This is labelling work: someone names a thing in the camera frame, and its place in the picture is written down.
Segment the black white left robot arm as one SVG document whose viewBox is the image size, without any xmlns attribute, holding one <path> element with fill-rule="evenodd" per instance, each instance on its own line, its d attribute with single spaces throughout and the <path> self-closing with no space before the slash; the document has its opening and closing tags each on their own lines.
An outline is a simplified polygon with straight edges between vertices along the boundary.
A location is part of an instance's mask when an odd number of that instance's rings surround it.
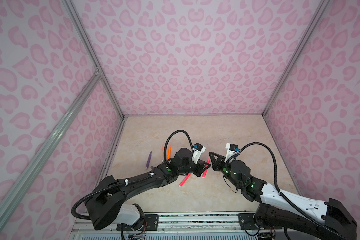
<svg viewBox="0 0 360 240">
<path fill-rule="evenodd" d="M 169 185 L 180 175 L 201 177 L 211 164 L 202 160 L 195 163 L 192 156 L 192 151 L 181 148 L 173 158 L 153 167 L 150 172 L 126 179 L 104 178 L 84 201 L 94 229 L 102 230 L 113 223 L 125 201 L 136 195 Z"/>
</svg>

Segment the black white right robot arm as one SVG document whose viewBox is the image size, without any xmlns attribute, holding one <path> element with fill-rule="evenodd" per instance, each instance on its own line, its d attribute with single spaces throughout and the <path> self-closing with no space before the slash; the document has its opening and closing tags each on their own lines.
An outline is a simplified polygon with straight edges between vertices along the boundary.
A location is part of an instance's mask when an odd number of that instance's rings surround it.
<svg viewBox="0 0 360 240">
<path fill-rule="evenodd" d="M 282 227 L 309 234 L 320 240 L 355 240 L 357 222 L 338 200 L 306 198 L 251 175 L 251 169 L 240 160 L 228 161 L 209 153 L 212 168 L 223 174 L 250 202 L 258 202 L 255 223 L 263 228 Z"/>
</svg>

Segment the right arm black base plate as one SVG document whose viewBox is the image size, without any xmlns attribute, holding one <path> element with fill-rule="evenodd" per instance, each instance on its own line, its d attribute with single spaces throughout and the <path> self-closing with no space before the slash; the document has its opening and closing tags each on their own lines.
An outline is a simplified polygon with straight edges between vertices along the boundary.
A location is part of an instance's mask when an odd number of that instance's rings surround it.
<svg viewBox="0 0 360 240">
<path fill-rule="evenodd" d="M 257 231 L 259 229 L 254 219 L 254 213 L 239 213 L 238 221 L 241 230 Z"/>
</svg>

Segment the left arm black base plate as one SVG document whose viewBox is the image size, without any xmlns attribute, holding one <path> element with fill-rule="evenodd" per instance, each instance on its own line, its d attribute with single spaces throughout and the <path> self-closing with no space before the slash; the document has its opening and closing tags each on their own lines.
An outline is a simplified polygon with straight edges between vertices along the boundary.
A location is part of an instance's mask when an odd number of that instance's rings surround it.
<svg viewBox="0 0 360 240">
<path fill-rule="evenodd" d="M 120 232 L 123 229 L 124 232 L 141 232 L 145 231 L 157 231 L 159 224 L 159 215 L 157 214 L 148 214 L 145 215 L 141 220 L 138 220 L 132 226 L 128 226 L 123 224 L 123 228 L 121 228 L 121 224 L 117 225 L 117 231 Z"/>
</svg>

